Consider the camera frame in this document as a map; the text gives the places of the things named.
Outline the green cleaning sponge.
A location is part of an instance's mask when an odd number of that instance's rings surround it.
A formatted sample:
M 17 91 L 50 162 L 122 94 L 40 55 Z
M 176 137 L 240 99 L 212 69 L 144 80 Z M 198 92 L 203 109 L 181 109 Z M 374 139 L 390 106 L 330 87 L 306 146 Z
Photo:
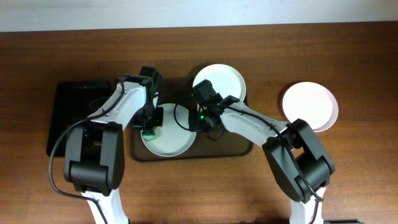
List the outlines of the green cleaning sponge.
M 155 129 L 143 130 L 143 132 L 141 133 L 141 136 L 142 136 L 143 140 L 145 140 L 145 141 L 153 141 L 157 138 Z

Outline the pale blue plate bottom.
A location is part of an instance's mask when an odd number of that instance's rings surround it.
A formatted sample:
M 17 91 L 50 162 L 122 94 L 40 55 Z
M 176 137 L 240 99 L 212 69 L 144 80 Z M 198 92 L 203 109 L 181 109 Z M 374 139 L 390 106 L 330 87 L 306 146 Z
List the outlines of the pale blue plate bottom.
M 162 126 L 155 128 L 157 138 L 153 141 L 141 139 L 148 150 L 161 157 L 175 157 L 184 153 L 194 142 L 197 133 L 184 130 L 174 119 L 176 114 L 177 121 L 183 126 L 188 126 L 188 110 L 183 106 L 177 106 L 174 113 L 175 104 L 166 103 L 159 106 L 164 109 Z

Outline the white plate top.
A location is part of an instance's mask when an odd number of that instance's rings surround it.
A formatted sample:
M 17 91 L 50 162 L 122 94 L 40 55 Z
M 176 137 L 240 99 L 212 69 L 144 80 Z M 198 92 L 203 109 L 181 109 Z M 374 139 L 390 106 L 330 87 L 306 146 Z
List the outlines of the white plate top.
M 196 86 L 203 80 L 209 80 L 213 89 L 223 98 L 231 95 L 244 101 L 246 83 L 243 76 L 233 67 L 225 64 L 213 64 L 201 69 L 193 80 Z

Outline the white plate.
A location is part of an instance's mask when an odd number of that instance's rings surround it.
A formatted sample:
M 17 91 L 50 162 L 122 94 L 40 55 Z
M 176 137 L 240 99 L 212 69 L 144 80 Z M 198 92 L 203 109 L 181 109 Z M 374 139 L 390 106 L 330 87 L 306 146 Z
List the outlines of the white plate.
M 209 80 L 213 89 L 223 98 L 231 95 L 244 101 L 246 83 L 243 76 L 233 67 L 225 64 L 213 64 L 201 69 L 193 80 L 196 86 L 203 80 Z
M 314 82 L 298 82 L 288 87 L 282 96 L 281 106 L 291 123 L 302 119 L 316 133 L 330 129 L 339 114 L 338 102 L 333 93 Z

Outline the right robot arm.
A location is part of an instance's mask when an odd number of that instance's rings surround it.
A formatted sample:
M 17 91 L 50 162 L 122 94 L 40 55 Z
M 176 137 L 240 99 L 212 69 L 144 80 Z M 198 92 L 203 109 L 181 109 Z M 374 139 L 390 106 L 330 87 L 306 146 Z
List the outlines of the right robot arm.
M 278 121 L 250 109 L 234 96 L 223 98 L 209 80 L 192 88 L 199 109 L 196 132 L 222 127 L 262 147 L 271 171 L 290 199 L 290 223 L 324 223 L 323 195 L 335 165 L 310 125 Z

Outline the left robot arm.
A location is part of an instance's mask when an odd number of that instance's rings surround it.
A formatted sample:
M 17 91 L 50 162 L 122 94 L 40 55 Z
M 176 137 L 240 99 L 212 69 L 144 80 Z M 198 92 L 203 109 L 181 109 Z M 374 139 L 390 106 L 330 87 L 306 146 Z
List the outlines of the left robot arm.
M 156 105 L 161 89 L 162 77 L 153 67 L 124 75 L 106 102 L 67 134 L 65 180 L 89 203 L 96 223 L 129 223 L 119 193 L 125 168 L 123 132 L 132 126 L 154 138 L 163 120 Z

